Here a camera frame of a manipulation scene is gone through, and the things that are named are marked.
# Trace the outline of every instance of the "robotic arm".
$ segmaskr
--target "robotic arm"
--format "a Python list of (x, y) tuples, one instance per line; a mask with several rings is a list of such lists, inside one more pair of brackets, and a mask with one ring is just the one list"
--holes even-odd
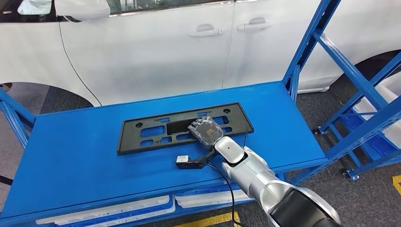
[[(188, 129), (212, 152), (224, 157), (223, 168), (228, 176), (265, 211), (269, 226), (275, 227), (341, 227), (337, 212), (324, 199), (307, 188), (279, 180), (266, 161), (248, 147), (239, 146), (211, 117), (203, 117)], [(202, 161), (179, 156), (179, 168), (202, 168)]]

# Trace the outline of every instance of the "white car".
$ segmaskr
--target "white car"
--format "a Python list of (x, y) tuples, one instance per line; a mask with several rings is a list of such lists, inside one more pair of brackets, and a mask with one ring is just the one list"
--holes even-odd
[[(281, 80), (320, 0), (0, 0), (0, 84), (94, 106)], [(354, 64), (401, 49), (401, 1), (343, 0), (326, 34)], [(299, 92), (342, 74), (319, 46)]]

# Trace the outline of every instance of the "door handle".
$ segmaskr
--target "door handle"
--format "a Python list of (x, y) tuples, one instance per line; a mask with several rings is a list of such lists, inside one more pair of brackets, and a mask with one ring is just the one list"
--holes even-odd
[(270, 27), (271, 24), (266, 23), (266, 19), (263, 17), (252, 18), (248, 24), (238, 25), (237, 29), (239, 31), (264, 29)]
[(223, 30), (214, 27), (211, 24), (198, 25), (195, 32), (189, 33), (192, 37), (204, 37), (223, 34)]

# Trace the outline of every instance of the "white storage bin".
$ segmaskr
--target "white storage bin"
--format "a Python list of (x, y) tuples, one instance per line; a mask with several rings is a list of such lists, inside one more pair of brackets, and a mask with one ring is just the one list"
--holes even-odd
[[(76, 213), (71, 213), (71, 214), (65, 214), (65, 215), (60, 215), (56, 217), (50, 217), (50, 218), (44, 218), (40, 220), (36, 220), (36, 223), (38, 225), (40, 224), (47, 224), (47, 223), (55, 223), (56, 225), (66, 225), (66, 224), (71, 224), (71, 223), (76, 223), (80, 221), (86, 221), (86, 220), (92, 220), (96, 218), (101, 218), (101, 217), (106, 217), (106, 216), (111, 216), (115, 214), (120, 214), (120, 213), (125, 213), (128, 211), (133, 211), (133, 210), (140, 210), (144, 208), (151, 208), (151, 207), (157, 207), (160, 205), (168, 204), (170, 200), (173, 200), (173, 208), (175, 211), (175, 203), (174, 203), (174, 198), (169, 195), (165, 196), (160, 196), (160, 197), (155, 197), (151, 199), (145, 199), (145, 200), (140, 200), (140, 201), (134, 201), (134, 202), (128, 202), (128, 203), (123, 203), (123, 204), (118, 204), (118, 205), (113, 205), (113, 206), (108, 206), (108, 207), (102, 207), (102, 208), (97, 208), (97, 209), (92, 209), (92, 210), (85, 210), (85, 211), (80, 211)], [(162, 212), (162, 214), (165, 214), (162, 210), (156, 211), (153, 213), (148, 213), (148, 214), (141, 214), (138, 216), (133, 216), (129, 217), (129, 219), (132, 218), (137, 218), (135, 220), (143, 219), (143, 218), (149, 218), (153, 217), (152, 215), (160, 215), (157, 213)]]
[[(234, 200), (236, 202), (253, 200), (249, 198), (241, 189), (233, 190), (233, 193)], [(175, 200), (177, 200), (178, 205), (180, 205), (182, 208), (210, 206), (232, 202), (230, 191), (185, 196), (176, 195)]]

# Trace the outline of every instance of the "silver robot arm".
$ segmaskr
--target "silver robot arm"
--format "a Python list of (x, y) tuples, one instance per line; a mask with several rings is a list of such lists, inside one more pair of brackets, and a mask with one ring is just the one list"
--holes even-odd
[(214, 144), (228, 176), (265, 211), (269, 226), (341, 227), (337, 212), (307, 188), (279, 180), (266, 161), (248, 147), (224, 136)]

